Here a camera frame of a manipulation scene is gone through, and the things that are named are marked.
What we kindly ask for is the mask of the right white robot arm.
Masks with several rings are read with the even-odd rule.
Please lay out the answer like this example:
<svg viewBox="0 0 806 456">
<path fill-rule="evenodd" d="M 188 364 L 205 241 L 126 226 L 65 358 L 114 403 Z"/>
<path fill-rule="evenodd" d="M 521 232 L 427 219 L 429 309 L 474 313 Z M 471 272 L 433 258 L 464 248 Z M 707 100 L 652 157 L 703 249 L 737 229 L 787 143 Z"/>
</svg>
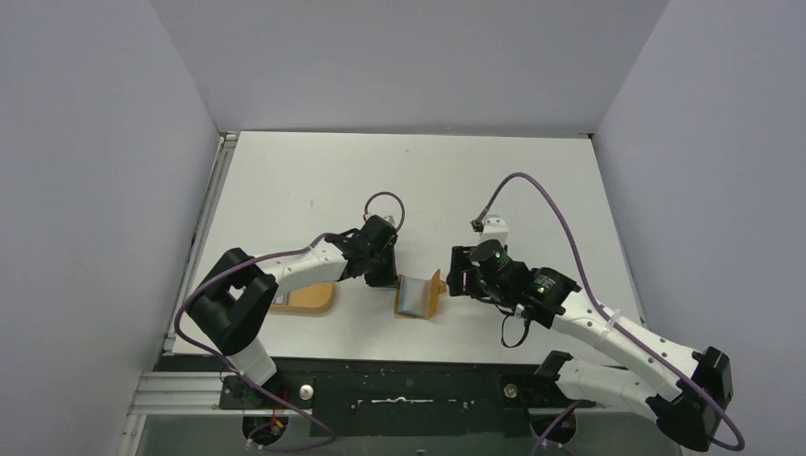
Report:
<svg viewBox="0 0 806 456">
<path fill-rule="evenodd" d="M 512 259 L 496 239 L 454 246 L 448 289 L 500 306 L 505 315 L 575 338 L 612 360 L 609 366 L 551 351 L 535 372 L 534 391 L 549 406 L 565 399 L 631 411 L 676 444 L 705 452 L 733 397 L 730 360 L 710 347 L 696 351 L 595 306 L 567 275 Z"/>
</svg>

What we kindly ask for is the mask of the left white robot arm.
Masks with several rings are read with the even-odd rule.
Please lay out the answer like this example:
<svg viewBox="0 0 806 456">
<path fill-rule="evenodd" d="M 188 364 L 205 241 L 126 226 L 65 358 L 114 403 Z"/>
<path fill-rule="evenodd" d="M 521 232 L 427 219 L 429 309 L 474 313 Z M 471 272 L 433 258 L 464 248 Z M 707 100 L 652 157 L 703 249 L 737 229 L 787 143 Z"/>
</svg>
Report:
<svg viewBox="0 0 806 456">
<path fill-rule="evenodd" d="M 359 228 L 321 234 L 297 250 L 250 256 L 232 248 L 182 303 L 174 331 L 191 346 L 217 356 L 245 381 L 246 398 L 269 408 L 280 398 L 282 384 L 259 332 L 275 298 L 357 277 L 370 287 L 393 287 L 397 239 L 395 226 L 369 216 Z"/>
</svg>

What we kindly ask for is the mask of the orange leather card holder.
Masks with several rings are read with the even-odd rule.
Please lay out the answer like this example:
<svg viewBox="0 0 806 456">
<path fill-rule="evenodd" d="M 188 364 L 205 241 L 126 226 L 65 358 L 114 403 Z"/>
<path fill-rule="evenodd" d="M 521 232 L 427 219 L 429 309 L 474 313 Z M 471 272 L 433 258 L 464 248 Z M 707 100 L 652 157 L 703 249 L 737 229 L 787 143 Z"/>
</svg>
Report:
<svg viewBox="0 0 806 456">
<path fill-rule="evenodd" d="M 438 310 L 440 296 L 447 291 L 447 283 L 436 270 L 430 278 L 398 277 L 393 313 L 395 315 L 428 320 Z"/>
</svg>

